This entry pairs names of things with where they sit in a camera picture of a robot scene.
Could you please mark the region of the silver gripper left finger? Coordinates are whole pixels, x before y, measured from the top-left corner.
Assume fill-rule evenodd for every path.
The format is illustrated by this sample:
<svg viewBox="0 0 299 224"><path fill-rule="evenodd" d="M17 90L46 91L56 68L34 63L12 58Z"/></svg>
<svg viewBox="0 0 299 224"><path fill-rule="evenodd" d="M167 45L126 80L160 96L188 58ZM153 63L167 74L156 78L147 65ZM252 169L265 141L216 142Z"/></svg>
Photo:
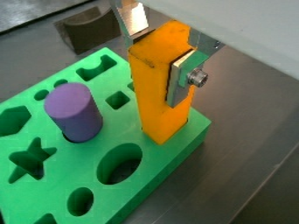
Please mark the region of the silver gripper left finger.
<svg viewBox="0 0 299 224"><path fill-rule="evenodd" d="M120 31L129 47L149 32L145 7L136 0L108 0Z"/></svg>

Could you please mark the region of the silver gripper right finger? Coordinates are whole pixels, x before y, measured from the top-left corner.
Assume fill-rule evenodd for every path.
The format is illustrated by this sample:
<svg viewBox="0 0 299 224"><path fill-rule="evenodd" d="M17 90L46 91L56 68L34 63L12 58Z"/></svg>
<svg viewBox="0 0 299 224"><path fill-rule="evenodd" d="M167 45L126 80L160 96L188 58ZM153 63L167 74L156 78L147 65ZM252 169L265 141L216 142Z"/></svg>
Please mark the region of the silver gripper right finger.
<svg viewBox="0 0 299 224"><path fill-rule="evenodd" d="M224 46L215 38L195 29L189 30L188 50L172 63L168 75L165 102L175 108L187 98L191 86L201 88L208 80L204 62Z"/></svg>

